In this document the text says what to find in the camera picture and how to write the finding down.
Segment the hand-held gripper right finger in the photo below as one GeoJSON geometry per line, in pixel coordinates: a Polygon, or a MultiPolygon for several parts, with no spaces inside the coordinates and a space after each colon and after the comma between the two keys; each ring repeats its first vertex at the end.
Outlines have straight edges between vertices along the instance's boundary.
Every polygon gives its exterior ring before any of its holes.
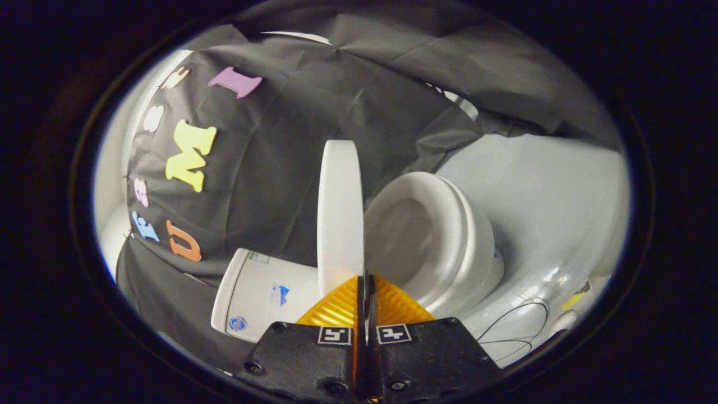
{"type": "Polygon", "coordinates": [[[499,366],[456,317],[439,319],[370,276],[367,375],[382,403],[448,403],[489,387],[499,366]]]}

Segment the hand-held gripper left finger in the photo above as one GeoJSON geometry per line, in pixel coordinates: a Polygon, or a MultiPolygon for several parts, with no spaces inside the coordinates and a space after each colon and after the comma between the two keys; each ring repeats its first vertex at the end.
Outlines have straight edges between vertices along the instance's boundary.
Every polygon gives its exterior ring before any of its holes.
{"type": "Polygon", "coordinates": [[[357,276],[296,322],[272,322],[233,379],[263,402],[359,402],[366,397],[365,292],[357,276]]]}

